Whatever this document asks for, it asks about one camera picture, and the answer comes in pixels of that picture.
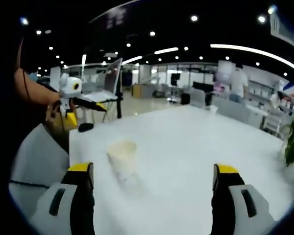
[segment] laptop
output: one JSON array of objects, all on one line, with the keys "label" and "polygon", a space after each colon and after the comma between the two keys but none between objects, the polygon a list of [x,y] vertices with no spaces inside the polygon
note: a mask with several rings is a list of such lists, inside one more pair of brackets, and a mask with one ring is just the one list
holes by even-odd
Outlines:
[{"label": "laptop", "polygon": [[103,90],[100,92],[92,92],[90,94],[83,94],[82,99],[92,102],[104,102],[107,100],[116,100],[117,83],[121,71],[122,58],[109,64],[106,70]]}]

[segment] black ceiling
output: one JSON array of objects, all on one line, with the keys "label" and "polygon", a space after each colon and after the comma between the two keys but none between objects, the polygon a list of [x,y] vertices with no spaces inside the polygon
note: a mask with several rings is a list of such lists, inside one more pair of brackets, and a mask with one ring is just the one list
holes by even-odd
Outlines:
[{"label": "black ceiling", "polygon": [[[141,0],[125,5],[123,23],[107,29],[108,14],[89,23],[98,15],[126,1],[42,1],[22,5],[20,16],[27,17],[24,37],[25,66],[50,69],[59,66],[80,64],[82,54],[87,54],[86,63],[101,63],[107,52],[119,52],[124,60],[141,55],[138,61],[150,64],[199,61],[217,62],[229,56],[231,61],[242,61],[246,65],[282,75],[294,82],[294,69],[281,62],[250,52],[211,49],[211,43],[246,46],[271,52],[294,63],[294,48],[270,35],[269,6],[277,5],[279,12],[294,27],[294,4],[292,1],[159,1]],[[190,21],[191,15],[198,21]],[[257,17],[265,15],[267,22],[259,24]],[[36,30],[43,34],[36,35]],[[160,49],[179,47],[179,51],[154,55]]]}]

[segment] shelf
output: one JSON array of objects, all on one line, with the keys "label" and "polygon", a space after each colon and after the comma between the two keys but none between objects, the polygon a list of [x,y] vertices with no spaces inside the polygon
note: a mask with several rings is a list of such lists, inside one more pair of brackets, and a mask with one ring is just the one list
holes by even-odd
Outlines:
[{"label": "shelf", "polygon": [[251,82],[251,83],[255,83],[255,84],[258,84],[258,85],[263,86],[263,87],[267,87],[267,88],[269,88],[269,89],[271,89],[271,90],[274,90],[274,89],[275,89],[274,87],[270,87],[270,86],[267,86],[267,85],[265,85],[265,84],[261,84],[261,83],[259,83],[259,82],[253,81],[253,80],[249,80],[249,82]]},{"label": "shelf", "polygon": [[254,94],[254,93],[249,93],[249,94],[252,95],[252,96],[255,96],[255,97],[261,98],[261,99],[265,99],[265,100],[267,100],[267,101],[270,102],[270,99],[269,99],[269,98],[263,97],[263,96],[261,96],[261,95],[259,95],[259,94]]}]

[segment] office desk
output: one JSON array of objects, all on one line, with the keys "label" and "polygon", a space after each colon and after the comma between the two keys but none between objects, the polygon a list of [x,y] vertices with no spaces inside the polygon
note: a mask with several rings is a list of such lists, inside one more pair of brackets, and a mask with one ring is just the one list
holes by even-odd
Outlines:
[{"label": "office desk", "polygon": [[[128,195],[112,173],[106,150],[122,140],[137,144],[144,195]],[[292,186],[276,156],[282,141],[233,119],[189,105],[70,132],[71,164],[94,163],[97,235],[208,235],[212,227],[213,164],[234,166],[280,219]]]}]

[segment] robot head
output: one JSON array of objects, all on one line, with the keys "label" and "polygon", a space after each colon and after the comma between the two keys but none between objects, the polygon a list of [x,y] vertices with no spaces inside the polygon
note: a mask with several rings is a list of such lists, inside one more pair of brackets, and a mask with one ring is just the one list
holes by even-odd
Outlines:
[{"label": "robot head", "polygon": [[59,81],[60,93],[64,98],[72,98],[82,93],[82,80],[77,77],[69,77],[64,73]]}]

